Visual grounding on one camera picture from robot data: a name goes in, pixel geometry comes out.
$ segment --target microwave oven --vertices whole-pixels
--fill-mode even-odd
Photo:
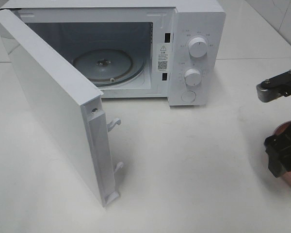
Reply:
[[[106,123],[101,98],[205,104],[225,16],[216,0],[9,0],[0,36],[33,112],[105,206],[120,120]]]

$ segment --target power level knob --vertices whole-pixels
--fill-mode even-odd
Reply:
[[[201,72],[198,69],[189,69],[184,73],[184,80],[188,86],[199,85],[202,81]]]
[[[202,57],[207,50],[208,41],[202,37],[195,37],[189,42],[189,52],[192,57]]]

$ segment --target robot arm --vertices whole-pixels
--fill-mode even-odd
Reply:
[[[291,70],[261,82],[257,85],[257,91],[262,102],[290,96]],[[291,124],[283,133],[266,138],[264,145],[269,158],[268,169],[275,177],[291,171]]]

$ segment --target microwave door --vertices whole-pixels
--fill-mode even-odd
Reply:
[[[10,10],[0,36],[34,114],[100,203],[117,198],[102,92]]]

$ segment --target white countertop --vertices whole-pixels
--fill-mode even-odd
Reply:
[[[217,59],[291,58],[291,46],[245,0],[218,0],[226,11]],[[0,62],[9,62],[0,41]]]
[[[291,188],[267,170],[263,141],[291,119],[291,97],[255,86],[291,59],[219,60],[209,103],[104,100],[121,197],[103,209],[35,120],[11,64],[0,64],[0,232],[291,232]]]

